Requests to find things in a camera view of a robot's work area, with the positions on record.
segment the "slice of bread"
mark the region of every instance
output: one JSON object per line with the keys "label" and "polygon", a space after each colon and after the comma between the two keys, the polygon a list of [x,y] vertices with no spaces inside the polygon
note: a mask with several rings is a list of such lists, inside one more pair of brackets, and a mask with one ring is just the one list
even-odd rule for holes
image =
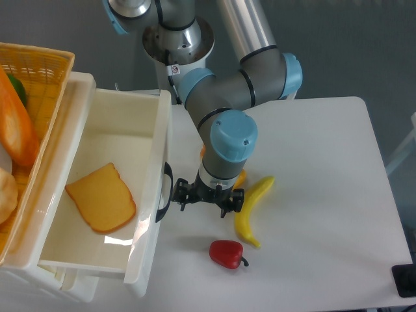
{"label": "slice of bread", "polygon": [[111,162],[65,189],[86,223],[98,233],[113,232],[136,214],[130,190]]}

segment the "blue joint cap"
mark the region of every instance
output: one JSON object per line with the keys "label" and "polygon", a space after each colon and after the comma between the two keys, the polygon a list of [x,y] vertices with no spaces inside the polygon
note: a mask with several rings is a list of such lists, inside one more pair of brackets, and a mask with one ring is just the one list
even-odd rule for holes
{"label": "blue joint cap", "polygon": [[292,53],[282,53],[286,60],[286,82],[280,98],[296,92],[302,84],[303,74],[299,61]]}
{"label": "blue joint cap", "polygon": [[211,144],[231,163],[245,161],[254,151],[258,132],[255,121],[240,110],[222,112],[211,126]]}
{"label": "blue joint cap", "polygon": [[182,103],[185,108],[187,107],[187,98],[192,91],[192,89],[205,77],[213,76],[214,73],[208,68],[195,68],[183,76],[177,93],[181,98]]}
{"label": "blue joint cap", "polygon": [[116,17],[112,13],[112,10],[111,10],[110,5],[109,5],[109,0],[102,0],[102,1],[103,1],[103,6],[104,6],[104,9],[105,9],[105,12],[107,13],[107,16],[109,17],[109,19],[111,21],[111,25],[113,26],[116,33],[117,34],[128,34],[128,32],[125,31],[125,29],[120,25],[120,23],[118,22],[118,20],[116,19]]}

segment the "yellow banana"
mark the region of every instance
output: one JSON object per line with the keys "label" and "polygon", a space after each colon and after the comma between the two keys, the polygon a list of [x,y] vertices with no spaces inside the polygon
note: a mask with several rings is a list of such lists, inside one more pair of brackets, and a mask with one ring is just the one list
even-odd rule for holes
{"label": "yellow banana", "polygon": [[242,241],[248,242],[256,248],[260,248],[261,243],[253,236],[250,227],[250,214],[254,205],[267,193],[273,183],[274,177],[272,176],[260,179],[245,192],[241,212],[234,214],[234,228],[237,235]]}

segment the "red bell pepper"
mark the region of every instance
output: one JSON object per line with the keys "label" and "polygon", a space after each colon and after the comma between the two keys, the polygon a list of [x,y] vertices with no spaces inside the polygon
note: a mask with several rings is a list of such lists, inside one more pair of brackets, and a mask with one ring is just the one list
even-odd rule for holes
{"label": "red bell pepper", "polygon": [[211,259],[223,267],[236,269],[240,266],[241,261],[245,267],[248,262],[242,256],[242,244],[234,240],[216,240],[209,247],[209,256]]}

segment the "yellow basket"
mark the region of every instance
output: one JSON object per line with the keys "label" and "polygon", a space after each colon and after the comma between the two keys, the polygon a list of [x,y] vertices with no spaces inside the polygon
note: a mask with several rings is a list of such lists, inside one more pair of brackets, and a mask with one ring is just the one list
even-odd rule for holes
{"label": "yellow basket", "polygon": [[32,167],[13,164],[12,175],[19,190],[18,207],[8,220],[0,224],[0,264],[21,222],[74,58],[70,52],[0,42],[0,66],[23,83],[27,93],[27,112],[40,142],[40,151]]}

